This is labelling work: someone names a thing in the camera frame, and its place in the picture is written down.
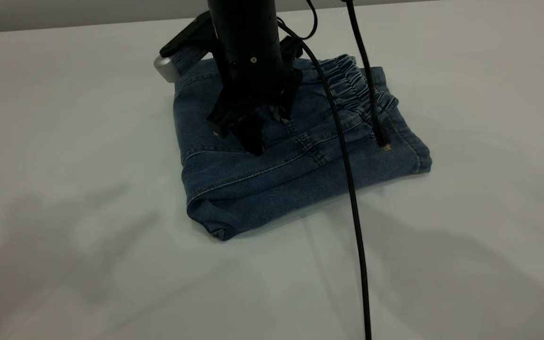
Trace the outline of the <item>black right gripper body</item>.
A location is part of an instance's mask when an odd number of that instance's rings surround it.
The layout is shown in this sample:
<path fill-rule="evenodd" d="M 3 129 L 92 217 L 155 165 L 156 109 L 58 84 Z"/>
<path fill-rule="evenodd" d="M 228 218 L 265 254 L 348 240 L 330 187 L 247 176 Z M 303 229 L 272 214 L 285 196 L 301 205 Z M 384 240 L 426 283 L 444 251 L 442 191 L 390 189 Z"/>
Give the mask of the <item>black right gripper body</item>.
<path fill-rule="evenodd" d="M 303 73 L 294 61 L 304 53 L 298 37 L 275 39 L 256 52 L 227 51 L 225 64 L 218 64 L 222 90 L 206 118 L 210 131 L 225 138 L 236 121 L 261 106 L 289 106 L 302 84 Z"/>

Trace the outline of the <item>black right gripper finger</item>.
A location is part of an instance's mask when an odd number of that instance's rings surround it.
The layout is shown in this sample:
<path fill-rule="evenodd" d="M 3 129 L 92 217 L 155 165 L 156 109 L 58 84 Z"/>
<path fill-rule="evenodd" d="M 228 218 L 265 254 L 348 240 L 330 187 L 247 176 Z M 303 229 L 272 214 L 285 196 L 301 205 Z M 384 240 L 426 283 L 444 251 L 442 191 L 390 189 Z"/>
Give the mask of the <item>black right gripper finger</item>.
<path fill-rule="evenodd" d="M 291 120 L 292 111 L 293 108 L 291 106 L 288 108 L 285 106 L 269 106 L 270 118 L 283 124 L 289 123 Z"/>
<path fill-rule="evenodd" d="M 254 156 L 264 153 L 263 147 L 264 120 L 255 114 L 247 114 L 236 121 L 236 138 L 246 150 Z"/>

